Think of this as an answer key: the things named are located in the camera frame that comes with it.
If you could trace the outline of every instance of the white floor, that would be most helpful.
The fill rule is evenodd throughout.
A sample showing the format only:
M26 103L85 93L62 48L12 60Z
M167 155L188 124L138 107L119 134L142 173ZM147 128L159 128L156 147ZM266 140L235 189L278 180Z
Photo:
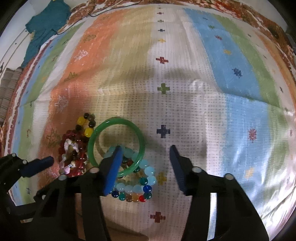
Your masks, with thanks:
M71 8L85 0L64 0ZM14 15L0 36L0 65L4 63L5 68L16 69L23 62L26 49L30 42L30 34L25 30L25 24L36 14L39 14L50 2L50 0L28 0ZM268 0L240 0L253 7L256 11L276 22L284 31L287 24L277 10Z

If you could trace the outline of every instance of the bracelet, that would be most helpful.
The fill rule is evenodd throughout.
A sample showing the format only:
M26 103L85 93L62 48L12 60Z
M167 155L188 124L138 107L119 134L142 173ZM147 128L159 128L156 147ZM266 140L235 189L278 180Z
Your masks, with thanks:
M135 153L130 148L123 149L123 160L121 166L126 168L126 166L131 166L133 164L133 159L137 157ZM105 153L104 158L112 156L115 151L115 147L110 147ZM156 177L154 176L155 170L149 165L148 161L143 159L139 166L133 171L134 173L139 172L141 169L147 177L141 177L139 179L139 184L134 186L125 185L124 183L115 182L113 185L113 190L110 192L112 197L118 198L121 201L126 200L127 202L146 202L146 200L152 198L152 185L157 183Z
M95 116L84 113L77 120L75 130L67 130L60 141L59 152L59 174L66 174L69 177L81 176L86 172L88 161L87 144L89 137L94 131L96 125ZM88 127L82 130L86 120L89 121Z
M141 161L143 159L144 152L145 152L144 136L143 136L142 132L140 131L140 129L134 123L130 122L129 120L125 120L125 119L118 118L118 117L113 117L113 118L105 120L102 124L100 124L98 127L95 128L94 132L92 133L91 137L89 138L87 149L88 149L88 156L89 156L90 163L94 167L98 167L99 165L94 158L95 140L104 129L106 129L109 126L118 125L118 124L126 125L126 126L132 128L138 137L139 146L140 146L139 153L136 156L136 158L134 158L133 164L130 165L127 169L125 169L121 172L118 172L117 177L124 177L126 175L131 174L134 170L137 169L137 167L139 166L139 164L141 163Z

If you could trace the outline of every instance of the red cross print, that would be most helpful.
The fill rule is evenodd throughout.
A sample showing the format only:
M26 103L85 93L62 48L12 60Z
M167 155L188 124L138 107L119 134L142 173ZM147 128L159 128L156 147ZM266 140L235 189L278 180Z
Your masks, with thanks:
M155 215L150 214L150 219L154 219L155 223L160 223L161 220L165 220L165 216L161 216L161 212L155 212Z
M168 60L166 60L164 57L155 58L155 60L159 61L161 64L168 63Z

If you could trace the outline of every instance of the green stripe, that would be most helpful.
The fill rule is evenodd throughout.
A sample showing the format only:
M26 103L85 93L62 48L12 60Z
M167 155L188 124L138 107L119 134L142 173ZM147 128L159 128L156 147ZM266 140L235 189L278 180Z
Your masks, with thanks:
M259 83L260 94L263 100L269 104L268 114L272 150L268 160L266 178L264 179L264 186L267 186L277 173L280 173L285 168L285 156L289 153L289 144L285 135L288 129L288 123L281 110L279 97L275 90L274 79L266 69L256 48L253 47L243 31L233 21L219 15L215 15L215 17L230 33L234 42L240 47L242 53L252 65L253 72ZM268 202L272 198L273 193L280 186L278 184L278 186L272 188L264 188L265 202Z
M32 129L34 101L39 97L40 91L43 85L45 84L47 78L49 77L50 73L52 72L52 69L59 55L63 52L64 48L66 47L67 44L63 44L63 43L71 39L74 33L81 27L82 24L83 23L69 29L69 31L52 48L43 66L41 67L40 73L36 79L35 84L30 90L31 92L30 92L30 95L28 96L28 102L24 105L24 116L22 120L22 128L21 128L21 133L19 137L20 145L18 150L18 156L21 156L23 159L28 159L28 152L32 147L31 137L30 137L32 133L29 133L29 137L27 137L27 130ZM29 183L30 183L30 180L28 178L20 178L18 181L19 190L24 203L33 202L32 195L27 194L27 191L26 191L26 187L29 187Z

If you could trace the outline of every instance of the teal cloth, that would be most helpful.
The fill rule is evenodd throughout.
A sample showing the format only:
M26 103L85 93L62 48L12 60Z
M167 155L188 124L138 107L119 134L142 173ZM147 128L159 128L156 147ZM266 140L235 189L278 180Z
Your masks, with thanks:
M70 15L70 7L63 0L51 0L41 13L31 18L26 24L26 29L29 33L35 32L35 35L29 43L21 67L26 67L38 53L42 44L66 24Z

